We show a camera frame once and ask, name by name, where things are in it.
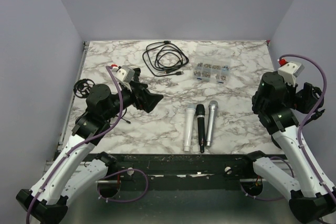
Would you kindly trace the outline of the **white microphone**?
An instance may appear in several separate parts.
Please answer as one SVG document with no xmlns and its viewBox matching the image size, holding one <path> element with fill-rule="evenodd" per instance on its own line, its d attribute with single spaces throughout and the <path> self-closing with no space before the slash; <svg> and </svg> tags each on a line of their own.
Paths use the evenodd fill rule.
<svg viewBox="0 0 336 224">
<path fill-rule="evenodd" d="M 191 142 L 192 142 L 192 131 L 193 131 L 193 122 L 194 116 L 196 112 L 196 106 L 194 104 L 190 104 L 187 106 L 185 112 L 185 125 L 184 125 L 184 144 L 183 144 L 183 151 L 190 152 L 191 150 Z"/>
</svg>

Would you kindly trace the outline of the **black microphone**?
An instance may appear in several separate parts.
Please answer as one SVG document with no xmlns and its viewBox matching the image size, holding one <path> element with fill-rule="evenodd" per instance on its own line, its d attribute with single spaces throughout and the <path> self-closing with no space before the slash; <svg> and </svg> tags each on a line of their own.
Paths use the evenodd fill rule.
<svg viewBox="0 0 336 224">
<path fill-rule="evenodd" d="M 197 131 L 198 131 L 198 144 L 200 146 L 200 152 L 205 151 L 205 108 L 202 104 L 196 106 L 197 117 Z"/>
</svg>

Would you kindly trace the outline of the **black tripod mic stand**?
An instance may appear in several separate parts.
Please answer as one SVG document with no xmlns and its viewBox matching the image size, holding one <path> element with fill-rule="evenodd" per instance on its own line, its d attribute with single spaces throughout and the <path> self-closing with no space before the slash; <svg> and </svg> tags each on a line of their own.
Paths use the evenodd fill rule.
<svg viewBox="0 0 336 224">
<path fill-rule="evenodd" d="M 122 89 L 127 89 L 119 82 L 117 87 L 119 93 L 111 93 L 106 84 L 95 84 L 91 79 L 81 79 L 74 85 L 74 95 L 80 99 L 85 99 L 86 112 L 98 119 L 110 121 L 112 118 L 121 115 L 121 119 L 130 124 L 129 120 L 124 118 L 127 108 L 123 108 Z"/>
</svg>

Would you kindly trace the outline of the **grey microphone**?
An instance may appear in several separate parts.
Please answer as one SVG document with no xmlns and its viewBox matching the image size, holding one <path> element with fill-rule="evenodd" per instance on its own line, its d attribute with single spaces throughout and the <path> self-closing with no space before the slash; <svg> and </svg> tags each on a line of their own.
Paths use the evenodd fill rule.
<svg viewBox="0 0 336 224">
<path fill-rule="evenodd" d="M 208 105 L 208 122 L 206 131 L 206 146 L 211 147 L 214 135 L 215 120 L 217 117 L 218 102 L 211 100 Z"/>
</svg>

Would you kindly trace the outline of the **black round-base mic stand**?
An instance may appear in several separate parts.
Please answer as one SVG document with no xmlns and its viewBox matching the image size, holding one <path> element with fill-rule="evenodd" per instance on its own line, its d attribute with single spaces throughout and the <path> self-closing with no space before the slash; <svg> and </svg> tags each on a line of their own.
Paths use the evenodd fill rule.
<svg viewBox="0 0 336 224">
<path fill-rule="evenodd" d="M 134 70 L 133 81 L 140 82 L 139 76 L 141 74 L 141 69 L 140 68 L 134 68 L 133 70 Z"/>
</svg>

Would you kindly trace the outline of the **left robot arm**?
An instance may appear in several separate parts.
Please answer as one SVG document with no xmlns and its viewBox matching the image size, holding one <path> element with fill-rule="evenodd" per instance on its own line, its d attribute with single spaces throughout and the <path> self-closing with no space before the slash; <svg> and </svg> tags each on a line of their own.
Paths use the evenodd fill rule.
<svg viewBox="0 0 336 224">
<path fill-rule="evenodd" d="M 116 159 L 102 152 L 91 164 L 76 173 L 84 158 L 121 119 L 123 110 L 134 106 L 150 113 L 163 99 L 151 93 L 147 84 L 131 81 L 131 88 L 118 89 L 112 94 L 106 84 L 94 85 L 86 98 L 87 109 L 76 120 L 75 127 L 65 147 L 43 177 L 31 187 L 22 189 L 17 201 L 40 223 L 60 223 L 70 204 L 97 180 L 112 179 L 116 175 Z"/>
</svg>

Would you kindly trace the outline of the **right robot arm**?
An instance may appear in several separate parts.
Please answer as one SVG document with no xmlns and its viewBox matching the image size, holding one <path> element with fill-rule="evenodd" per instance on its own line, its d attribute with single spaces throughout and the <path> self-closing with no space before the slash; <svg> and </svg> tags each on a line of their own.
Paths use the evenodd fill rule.
<svg viewBox="0 0 336 224">
<path fill-rule="evenodd" d="M 295 171 L 291 177 L 261 152 L 250 154 L 241 165 L 249 178 L 261 176 L 288 201 L 298 221 L 309 223 L 335 212 L 335 185 L 323 172 L 299 130 L 292 112 L 297 108 L 296 89 L 277 72 L 263 74 L 252 98 L 252 110 L 285 153 Z"/>
</svg>

